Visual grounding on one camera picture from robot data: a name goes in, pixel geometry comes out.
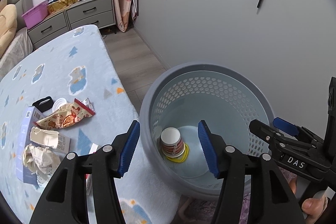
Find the right hand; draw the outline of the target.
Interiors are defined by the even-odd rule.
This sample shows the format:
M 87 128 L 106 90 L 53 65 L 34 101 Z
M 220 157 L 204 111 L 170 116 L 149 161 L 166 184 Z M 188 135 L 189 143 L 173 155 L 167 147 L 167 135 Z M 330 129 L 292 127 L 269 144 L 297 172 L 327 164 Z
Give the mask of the right hand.
M 295 197 L 300 200 L 303 194 L 308 190 L 308 180 L 295 176 L 289 182 L 289 186 Z M 317 192 L 315 195 L 309 194 L 309 197 L 302 202 L 301 210 L 305 218 L 305 223 L 316 223 L 323 214 L 328 205 L 328 197 L 325 190 Z

